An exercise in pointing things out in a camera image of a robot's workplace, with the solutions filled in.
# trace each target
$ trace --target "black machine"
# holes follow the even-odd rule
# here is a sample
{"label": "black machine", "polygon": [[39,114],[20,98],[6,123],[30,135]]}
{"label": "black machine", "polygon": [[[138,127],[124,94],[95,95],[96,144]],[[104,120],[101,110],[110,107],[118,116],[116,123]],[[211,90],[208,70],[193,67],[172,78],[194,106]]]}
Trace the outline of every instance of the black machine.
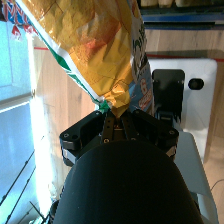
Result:
{"label": "black machine", "polygon": [[178,136],[141,110],[94,111],[61,133],[72,168],[54,224],[203,223],[173,162]]}

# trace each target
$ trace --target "white surface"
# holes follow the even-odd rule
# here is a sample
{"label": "white surface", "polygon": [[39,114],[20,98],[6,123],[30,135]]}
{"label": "white surface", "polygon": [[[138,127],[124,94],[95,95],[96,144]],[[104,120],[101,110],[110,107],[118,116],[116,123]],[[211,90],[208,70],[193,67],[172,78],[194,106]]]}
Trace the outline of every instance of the white surface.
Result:
{"label": "white surface", "polygon": [[[181,128],[193,134],[203,161],[216,80],[216,61],[212,59],[150,59],[149,63],[152,72],[155,69],[184,71]],[[204,81],[203,89],[191,90],[188,83],[192,78],[201,78]]]}
{"label": "white surface", "polygon": [[189,191],[198,194],[201,214],[211,223],[218,223],[215,202],[192,134],[179,132],[175,163]]}

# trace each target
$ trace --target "black cable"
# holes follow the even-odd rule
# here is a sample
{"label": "black cable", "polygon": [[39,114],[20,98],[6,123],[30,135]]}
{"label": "black cable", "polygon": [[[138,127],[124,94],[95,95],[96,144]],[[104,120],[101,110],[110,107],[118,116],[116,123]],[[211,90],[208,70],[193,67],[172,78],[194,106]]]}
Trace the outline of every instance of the black cable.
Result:
{"label": "black cable", "polygon": [[29,157],[29,159],[25,162],[25,165],[23,166],[23,168],[21,169],[21,171],[19,172],[18,176],[16,177],[16,179],[14,180],[14,182],[12,183],[11,187],[9,188],[9,190],[7,191],[7,193],[2,197],[2,200],[0,202],[0,206],[2,205],[2,203],[5,201],[5,199],[7,198],[9,192],[11,191],[12,187],[14,186],[14,184],[16,183],[16,181],[18,180],[19,176],[21,175],[21,173],[23,172],[23,170],[25,169],[26,165],[28,164],[28,162],[30,161],[30,158],[33,156],[34,151],[32,152],[31,156]]}
{"label": "black cable", "polygon": [[215,187],[215,185],[216,185],[217,183],[221,182],[221,181],[224,181],[224,179],[221,179],[221,180],[216,181],[215,184],[212,186],[211,191],[213,190],[213,188]]}
{"label": "black cable", "polygon": [[23,190],[22,190],[22,192],[21,192],[21,194],[20,194],[20,196],[19,196],[19,198],[18,198],[18,200],[17,200],[16,204],[14,205],[14,207],[13,207],[13,209],[12,209],[11,213],[8,215],[8,217],[7,217],[7,220],[6,220],[6,223],[5,223],[5,224],[7,224],[7,223],[9,222],[9,220],[10,220],[10,218],[11,218],[11,216],[12,216],[12,213],[14,212],[14,210],[15,210],[15,208],[16,208],[16,206],[17,206],[17,204],[18,204],[19,200],[20,200],[20,198],[22,197],[23,192],[25,191],[26,186],[28,185],[28,183],[29,183],[29,181],[30,181],[30,178],[32,177],[32,175],[33,175],[33,173],[34,173],[35,169],[36,169],[36,166],[35,166],[35,168],[33,169],[33,172],[31,173],[31,175],[30,175],[29,179],[27,180],[26,185],[24,186],[24,188],[23,188]]}
{"label": "black cable", "polygon": [[17,223],[17,224],[20,224],[22,221],[23,221],[23,219],[25,219],[25,217],[27,216],[27,215],[29,215],[30,214],[30,211],[33,209],[33,207],[31,207],[30,208],[30,210],[28,210],[27,212],[26,212],[26,214],[19,220],[19,222]]}

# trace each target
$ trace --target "yellow snack bag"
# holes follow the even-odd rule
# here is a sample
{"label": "yellow snack bag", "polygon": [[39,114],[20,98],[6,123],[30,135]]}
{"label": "yellow snack bag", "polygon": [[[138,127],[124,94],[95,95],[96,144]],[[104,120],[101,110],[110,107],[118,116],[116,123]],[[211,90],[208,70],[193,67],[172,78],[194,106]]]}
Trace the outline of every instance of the yellow snack bag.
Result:
{"label": "yellow snack bag", "polygon": [[100,109],[151,111],[152,84],[136,0],[17,0],[58,63]]}

